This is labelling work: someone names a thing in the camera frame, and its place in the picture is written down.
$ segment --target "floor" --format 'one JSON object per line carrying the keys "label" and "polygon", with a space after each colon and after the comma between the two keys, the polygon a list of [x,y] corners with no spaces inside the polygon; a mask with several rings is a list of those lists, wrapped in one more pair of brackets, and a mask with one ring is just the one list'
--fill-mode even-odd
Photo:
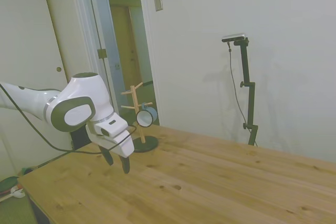
{"label": "floor", "polygon": [[33,210],[27,197],[10,198],[0,203],[1,224],[36,224]]}

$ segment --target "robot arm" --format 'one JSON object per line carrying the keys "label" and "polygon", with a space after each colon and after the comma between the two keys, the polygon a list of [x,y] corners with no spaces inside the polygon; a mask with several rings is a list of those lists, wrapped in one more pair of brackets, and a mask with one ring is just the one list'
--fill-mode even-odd
{"label": "robot arm", "polygon": [[[86,124],[92,142],[99,145],[105,159],[111,165],[113,159],[107,151],[117,153],[125,173],[129,171],[128,156],[134,151],[128,124],[115,113],[101,77],[96,73],[80,73],[73,76],[65,89],[33,90],[0,82],[21,110],[46,121],[62,132],[72,132]],[[16,109],[7,95],[0,90],[0,108]]]}

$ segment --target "door hinge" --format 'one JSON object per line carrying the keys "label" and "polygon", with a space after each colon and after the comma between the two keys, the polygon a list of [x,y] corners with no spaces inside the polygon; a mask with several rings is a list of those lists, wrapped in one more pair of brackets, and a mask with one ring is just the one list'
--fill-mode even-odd
{"label": "door hinge", "polygon": [[106,49],[98,49],[97,52],[98,52],[99,59],[107,58]]}

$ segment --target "wooden tabletop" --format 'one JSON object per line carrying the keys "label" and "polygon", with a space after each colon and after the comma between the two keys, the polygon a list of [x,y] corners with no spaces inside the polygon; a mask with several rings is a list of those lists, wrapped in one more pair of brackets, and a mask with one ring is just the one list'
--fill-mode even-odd
{"label": "wooden tabletop", "polygon": [[[336,164],[160,126],[159,147],[68,154],[19,179],[54,223],[336,223]],[[82,148],[98,151],[89,144]]]}

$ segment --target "black cable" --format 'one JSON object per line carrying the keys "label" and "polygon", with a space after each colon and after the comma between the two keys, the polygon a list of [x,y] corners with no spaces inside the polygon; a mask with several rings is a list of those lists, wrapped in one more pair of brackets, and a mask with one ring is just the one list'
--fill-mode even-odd
{"label": "black cable", "polygon": [[231,52],[232,52],[232,49],[230,47],[230,42],[227,43],[228,46],[229,46],[229,53],[230,53],[230,72],[231,72],[231,77],[232,77],[232,82],[233,82],[233,88],[235,89],[235,97],[236,97],[236,101],[237,101],[237,104],[238,104],[238,108],[240,110],[240,113],[242,114],[243,118],[244,118],[244,122],[245,124],[247,125],[247,122],[246,122],[246,119],[245,119],[245,116],[244,116],[244,113],[242,112],[241,108],[240,108],[240,104],[239,104],[239,101],[238,101],[238,97],[237,97],[237,90],[236,90],[236,83],[235,83],[235,78],[233,77],[233,73],[232,73],[232,57],[231,57]]}
{"label": "black cable", "polygon": [[[27,116],[25,115],[25,113],[23,113],[23,111],[20,109],[20,107],[16,104],[16,102],[13,100],[13,98],[11,97],[10,94],[8,94],[7,90],[2,86],[2,84],[0,83],[0,88],[4,91],[4,93],[6,94],[6,96],[10,99],[10,101],[12,102],[12,104],[15,106],[15,108],[20,112],[20,114],[24,117],[24,119],[27,121],[27,123],[34,129],[34,131],[53,149],[61,151],[61,152],[66,152],[66,153],[84,153],[84,154],[102,154],[102,152],[85,152],[85,151],[74,151],[74,150],[64,150],[64,149],[60,149],[57,148],[55,146],[53,146],[43,135],[42,133],[40,133],[40,131],[38,129],[36,129],[36,127],[32,124],[32,122],[27,118]],[[123,140],[121,140],[118,144],[112,146],[111,148],[109,148],[107,151],[110,151],[114,148],[116,148],[118,145],[120,145],[121,143],[123,143],[127,138],[129,138],[136,130],[137,127],[135,127],[134,125],[128,125],[130,127],[135,128],[131,133],[129,133]]]}

